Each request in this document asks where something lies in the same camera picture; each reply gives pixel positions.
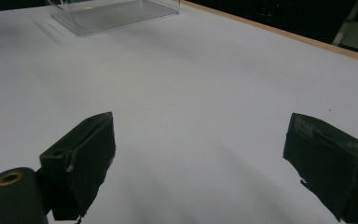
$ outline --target transparent plastic box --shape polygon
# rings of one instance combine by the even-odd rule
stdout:
[[[179,13],[180,0],[46,0],[50,16],[76,35]]]

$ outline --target white table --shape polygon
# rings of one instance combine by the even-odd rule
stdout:
[[[282,151],[293,112],[358,138],[358,61],[187,6],[80,38],[0,12],[0,172],[105,111],[117,156],[84,223],[337,223]]]

